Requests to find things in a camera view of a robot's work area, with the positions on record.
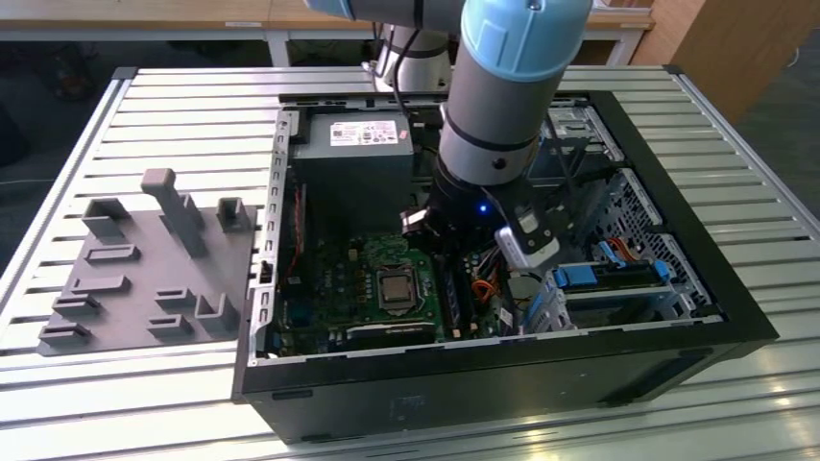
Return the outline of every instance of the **metal table slat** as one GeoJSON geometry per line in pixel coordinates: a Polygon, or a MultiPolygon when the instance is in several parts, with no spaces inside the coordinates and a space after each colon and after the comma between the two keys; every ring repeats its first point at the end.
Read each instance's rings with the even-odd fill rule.
{"type": "Polygon", "coordinates": [[[57,241],[41,246],[27,279],[0,314],[0,387],[7,389],[0,406],[10,408],[0,417],[10,424],[0,431],[3,457],[127,453],[130,459],[145,460],[281,455],[395,461],[475,459],[483,449],[493,449],[493,459],[522,459],[547,449],[573,459],[635,452],[718,459],[817,445],[820,374],[806,372],[820,369],[820,354],[813,352],[820,347],[813,328],[820,321],[820,246],[811,240],[817,229],[795,219],[782,192],[763,185],[770,182],[737,154],[730,135],[714,128],[714,115],[701,115],[697,98],[659,68],[573,68],[561,88],[614,91],[770,316],[781,342],[714,366],[645,405],[295,447],[282,445],[249,407],[226,403],[231,342],[86,356],[35,355],[35,335],[70,271],[69,265],[53,264],[73,260],[81,247],[77,216],[89,200],[82,194],[123,194],[119,200],[129,209],[155,209],[154,201],[135,193],[137,179],[142,168],[163,164],[182,171],[179,189],[190,191],[197,205],[211,206],[229,194],[262,206],[262,160],[273,144],[269,122],[277,95],[371,90],[363,74],[349,68],[141,69],[109,116],[113,128],[103,130],[105,141],[87,150],[71,198],[50,220],[47,236],[57,241]],[[351,83],[329,85],[343,79],[351,83]],[[11,354],[2,356],[2,351],[11,354]],[[19,404],[33,400],[42,405],[19,404]],[[789,411],[787,427],[781,410],[789,411]],[[94,417],[77,418],[87,413],[94,417]],[[674,437],[657,431],[670,425],[674,437]],[[799,438],[783,435],[794,433],[793,425],[801,427],[799,438]],[[742,437],[743,444],[725,444],[726,437],[742,437]],[[402,445],[390,447],[395,442],[402,445]],[[183,454],[175,447],[183,447],[183,454]]]}
{"type": "Polygon", "coordinates": [[[115,115],[114,120],[111,120],[111,127],[242,122],[270,123],[275,119],[277,111],[274,109],[125,112],[115,115]]]}
{"type": "Polygon", "coordinates": [[[726,141],[650,142],[649,147],[657,156],[683,154],[733,154],[734,148],[726,141]]]}
{"type": "Polygon", "coordinates": [[[211,154],[253,154],[273,150],[273,137],[233,139],[185,139],[177,141],[105,142],[97,149],[97,158],[197,156],[211,154]]]}

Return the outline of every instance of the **robotic arm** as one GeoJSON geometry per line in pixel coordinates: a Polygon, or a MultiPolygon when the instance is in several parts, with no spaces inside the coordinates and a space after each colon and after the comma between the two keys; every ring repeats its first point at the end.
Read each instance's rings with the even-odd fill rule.
{"type": "Polygon", "coordinates": [[[461,34],[442,106],[434,187],[426,207],[402,216],[405,236],[441,235],[494,220],[490,226],[509,266],[541,267],[558,252],[557,234],[565,225],[557,218],[559,209],[546,208],[523,171],[563,70],[579,47],[591,0],[306,3],[350,20],[434,31],[418,42],[421,51],[442,33],[461,34]]]}

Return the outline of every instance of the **table leg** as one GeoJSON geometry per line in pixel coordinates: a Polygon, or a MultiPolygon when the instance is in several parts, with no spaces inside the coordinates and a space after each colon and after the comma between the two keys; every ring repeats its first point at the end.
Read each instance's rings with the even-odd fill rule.
{"type": "Polygon", "coordinates": [[[265,31],[265,41],[270,50],[270,61],[273,67],[289,67],[290,57],[286,53],[286,41],[289,40],[286,31],[265,31]]]}

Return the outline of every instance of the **wooden cabinet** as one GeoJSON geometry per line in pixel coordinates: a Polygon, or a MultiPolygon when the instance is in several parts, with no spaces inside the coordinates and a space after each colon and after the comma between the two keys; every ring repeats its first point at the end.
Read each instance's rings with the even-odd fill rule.
{"type": "Polygon", "coordinates": [[[3,26],[219,28],[267,20],[270,0],[0,0],[3,26]]]}
{"type": "Polygon", "coordinates": [[[820,22],[818,0],[654,0],[631,64],[675,64],[729,121],[757,101],[820,22]]]}

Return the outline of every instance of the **gray plastic holder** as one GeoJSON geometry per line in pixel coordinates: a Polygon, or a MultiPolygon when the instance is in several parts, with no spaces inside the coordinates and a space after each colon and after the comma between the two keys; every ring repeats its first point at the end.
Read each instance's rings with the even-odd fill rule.
{"type": "Polygon", "coordinates": [[[209,334],[219,336],[230,334],[235,330],[239,321],[238,312],[223,293],[218,296],[215,309],[213,309],[205,297],[199,296],[195,299],[193,318],[198,320],[209,334]]]}

